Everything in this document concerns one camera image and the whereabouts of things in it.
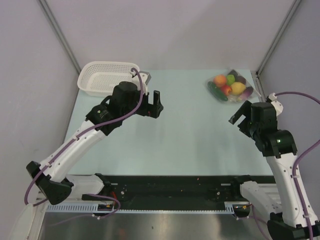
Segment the green fake cucumber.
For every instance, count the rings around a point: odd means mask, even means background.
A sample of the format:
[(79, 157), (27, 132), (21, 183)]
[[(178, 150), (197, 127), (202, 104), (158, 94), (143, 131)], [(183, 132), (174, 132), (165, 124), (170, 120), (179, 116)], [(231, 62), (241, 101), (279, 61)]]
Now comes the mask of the green fake cucumber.
[(207, 83), (207, 87), (216, 99), (218, 99), (222, 102), (228, 101), (228, 97), (221, 91), (221, 89), (219, 87), (216, 86), (216, 84), (214, 82), (209, 81)]

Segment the dark red fake plum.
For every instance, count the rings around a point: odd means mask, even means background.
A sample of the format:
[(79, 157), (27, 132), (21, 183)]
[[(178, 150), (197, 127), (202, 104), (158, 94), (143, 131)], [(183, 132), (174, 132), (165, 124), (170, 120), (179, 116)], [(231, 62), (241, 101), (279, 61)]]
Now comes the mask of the dark red fake plum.
[(239, 83), (242, 83), (244, 85), (247, 84), (247, 80), (242, 76), (242, 75), (238, 75), (236, 78), (235, 78), (235, 81), (236, 82), (239, 82)]

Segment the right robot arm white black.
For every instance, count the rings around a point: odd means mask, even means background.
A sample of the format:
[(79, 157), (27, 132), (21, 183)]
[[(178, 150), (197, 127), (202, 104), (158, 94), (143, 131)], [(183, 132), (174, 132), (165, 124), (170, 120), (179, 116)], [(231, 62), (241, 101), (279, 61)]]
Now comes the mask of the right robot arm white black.
[(251, 138), (265, 157), (278, 190), (275, 201), (249, 175), (236, 177), (231, 183), (231, 196), (248, 200), (253, 211), (266, 221), (273, 240), (312, 240), (320, 235), (320, 221), (308, 199), (300, 168), (298, 150), (293, 135), (278, 128), (278, 115), (283, 106), (277, 100), (251, 103), (246, 100), (229, 122)]

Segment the purple fake eggplant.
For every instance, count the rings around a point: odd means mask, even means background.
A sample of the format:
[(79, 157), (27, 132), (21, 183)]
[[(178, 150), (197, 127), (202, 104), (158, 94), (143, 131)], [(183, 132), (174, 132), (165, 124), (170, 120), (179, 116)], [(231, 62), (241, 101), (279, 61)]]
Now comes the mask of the purple fake eggplant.
[(238, 101), (247, 100), (254, 92), (254, 88), (252, 86), (247, 87), (242, 94), (238, 97)]

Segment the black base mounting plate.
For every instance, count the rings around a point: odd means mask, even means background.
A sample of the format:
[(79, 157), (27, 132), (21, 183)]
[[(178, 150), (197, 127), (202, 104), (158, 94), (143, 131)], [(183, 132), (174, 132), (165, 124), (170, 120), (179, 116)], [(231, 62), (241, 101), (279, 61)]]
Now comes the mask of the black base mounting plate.
[(97, 175), (105, 185), (82, 200), (116, 197), (122, 210), (138, 211), (213, 211), (223, 210), (226, 202), (240, 202), (238, 180), (273, 184), (272, 176), (121, 176)]

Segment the red fake apple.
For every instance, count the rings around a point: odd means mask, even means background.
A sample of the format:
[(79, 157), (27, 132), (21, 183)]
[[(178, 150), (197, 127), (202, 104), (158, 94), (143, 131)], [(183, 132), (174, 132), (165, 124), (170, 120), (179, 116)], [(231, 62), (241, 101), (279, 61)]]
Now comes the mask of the red fake apple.
[(227, 84), (221, 86), (221, 87), (220, 87), (220, 90), (221, 90), (221, 91), (223, 92), (223, 94), (224, 94), (225, 96), (227, 96), (227, 97), (232, 93), (232, 88), (231, 88), (229, 85), (227, 85)]

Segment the orange fake peach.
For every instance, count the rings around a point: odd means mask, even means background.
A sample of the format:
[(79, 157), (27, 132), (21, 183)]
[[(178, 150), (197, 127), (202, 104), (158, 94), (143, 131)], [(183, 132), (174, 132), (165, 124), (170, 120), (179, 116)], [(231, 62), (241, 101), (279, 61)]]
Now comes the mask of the orange fake peach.
[(219, 75), (216, 75), (213, 79), (213, 82), (214, 84), (217, 86), (217, 87), (222, 87), (224, 85), (226, 85), (227, 83), (227, 78), (225, 75), (223, 74), (219, 74)]

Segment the white perforated plastic basket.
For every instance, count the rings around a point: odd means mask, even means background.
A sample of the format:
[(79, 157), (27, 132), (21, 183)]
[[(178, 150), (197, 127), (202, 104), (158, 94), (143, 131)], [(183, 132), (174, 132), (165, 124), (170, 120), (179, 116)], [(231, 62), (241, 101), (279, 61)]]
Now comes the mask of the white perforated plastic basket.
[(81, 70), (77, 86), (92, 97), (107, 97), (116, 85), (132, 79), (131, 69), (140, 67), (131, 62), (92, 61)]

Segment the yellow fake lemon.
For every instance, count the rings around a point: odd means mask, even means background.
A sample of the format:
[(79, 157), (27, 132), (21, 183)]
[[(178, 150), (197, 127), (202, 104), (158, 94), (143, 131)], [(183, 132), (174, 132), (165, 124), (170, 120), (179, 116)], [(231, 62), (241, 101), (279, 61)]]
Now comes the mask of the yellow fake lemon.
[(230, 87), (232, 88), (232, 94), (235, 96), (241, 95), (246, 89), (246, 85), (241, 82), (234, 82)]

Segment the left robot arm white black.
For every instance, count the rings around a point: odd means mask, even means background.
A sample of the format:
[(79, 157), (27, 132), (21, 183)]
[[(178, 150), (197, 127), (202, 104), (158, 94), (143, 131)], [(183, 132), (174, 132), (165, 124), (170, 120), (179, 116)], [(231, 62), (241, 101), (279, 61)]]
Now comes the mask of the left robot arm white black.
[(41, 162), (31, 161), (26, 166), (32, 183), (52, 205), (62, 203), (76, 188), (67, 178), (68, 172), (93, 145), (119, 128), (130, 116), (156, 119), (163, 109), (158, 90), (154, 90), (153, 102), (149, 103), (149, 93), (142, 92), (137, 84), (120, 82), (111, 95), (91, 109), (80, 128), (52, 156)]

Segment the clear polka dot zip bag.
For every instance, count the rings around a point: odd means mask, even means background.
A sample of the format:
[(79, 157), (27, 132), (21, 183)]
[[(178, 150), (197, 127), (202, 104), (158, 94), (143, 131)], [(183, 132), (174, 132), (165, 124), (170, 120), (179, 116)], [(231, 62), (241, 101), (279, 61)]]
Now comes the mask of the clear polka dot zip bag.
[(248, 78), (233, 68), (208, 79), (205, 86), (222, 103), (242, 103), (261, 96)]

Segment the green fake pepper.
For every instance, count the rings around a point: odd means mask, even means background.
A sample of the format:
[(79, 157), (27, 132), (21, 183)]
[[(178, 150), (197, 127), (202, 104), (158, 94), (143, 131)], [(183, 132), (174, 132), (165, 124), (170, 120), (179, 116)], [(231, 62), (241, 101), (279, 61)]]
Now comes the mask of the green fake pepper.
[(226, 84), (231, 86), (236, 81), (236, 77), (233, 74), (226, 75)]

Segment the dark brown fake fruit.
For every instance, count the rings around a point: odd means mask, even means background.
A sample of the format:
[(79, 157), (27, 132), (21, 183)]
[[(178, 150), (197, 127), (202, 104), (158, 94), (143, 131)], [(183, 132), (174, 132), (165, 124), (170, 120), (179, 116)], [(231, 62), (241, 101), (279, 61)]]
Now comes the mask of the dark brown fake fruit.
[(234, 70), (234, 69), (232, 69), (229, 73), (228, 73), (228, 75), (233, 75), (233, 76), (238, 76), (238, 72), (236, 71), (236, 70)]

